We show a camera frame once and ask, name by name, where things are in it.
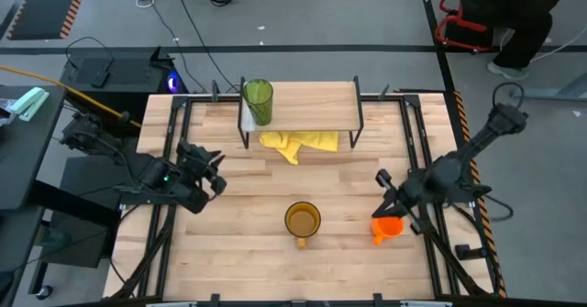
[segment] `floor mat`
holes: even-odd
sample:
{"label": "floor mat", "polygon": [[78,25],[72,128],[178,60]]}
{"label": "floor mat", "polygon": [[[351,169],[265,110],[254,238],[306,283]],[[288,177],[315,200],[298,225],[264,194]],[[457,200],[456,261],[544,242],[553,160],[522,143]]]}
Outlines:
{"label": "floor mat", "polygon": [[11,40],[67,38],[82,0],[25,0],[8,32]]}

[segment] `person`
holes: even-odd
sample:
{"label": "person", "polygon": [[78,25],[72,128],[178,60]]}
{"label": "person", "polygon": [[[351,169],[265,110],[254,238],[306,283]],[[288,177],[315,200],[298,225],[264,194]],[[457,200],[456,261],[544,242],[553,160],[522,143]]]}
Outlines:
{"label": "person", "polygon": [[552,28],[550,10],[559,0],[460,0],[463,18],[515,33],[487,70],[510,80],[528,76],[528,65]]}

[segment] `black table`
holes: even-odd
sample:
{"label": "black table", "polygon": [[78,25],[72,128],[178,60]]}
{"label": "black table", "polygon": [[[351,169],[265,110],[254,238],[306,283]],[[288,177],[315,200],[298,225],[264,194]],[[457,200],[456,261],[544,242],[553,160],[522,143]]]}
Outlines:
{"label": "black table", "polygon": [[[17,99],[32,87],[2,87],[0,98]],[[44,86],[49,98],[28,122],[15,119],[0,129],[1,271],[14,271],[12,287],[0,306],[10,306],[24,272],[44,208],[26,203],[61,112],[65,90]]]}

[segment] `blue light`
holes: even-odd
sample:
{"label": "blue light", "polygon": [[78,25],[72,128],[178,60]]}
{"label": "blue light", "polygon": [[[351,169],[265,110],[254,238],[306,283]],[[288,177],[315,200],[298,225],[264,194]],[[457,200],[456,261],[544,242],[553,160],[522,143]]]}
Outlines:
{"label": "blue light", "polygon": [[180,93],[180,76],[177,72],[172,71],[167,76],[167,90],[169,93]]}

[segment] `orange mug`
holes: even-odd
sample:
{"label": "orange mug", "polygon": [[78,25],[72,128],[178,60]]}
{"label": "orange mug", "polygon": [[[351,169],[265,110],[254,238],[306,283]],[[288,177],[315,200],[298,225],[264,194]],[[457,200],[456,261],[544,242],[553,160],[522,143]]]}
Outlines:
{"label": "orange mug", "polygon": [[371,222],[371,229],[375,234],[373,244],[378,246],[384,239],[399,236],[404,231],[404,221],[396,216],[375,218]]}
{"label": "orange mug", "polygon": [[285,212],[285,227],[297,237],[297,246],[305,248],[305,239],[318,231],[322,219],[318,209],[308,202],[292,204]]}

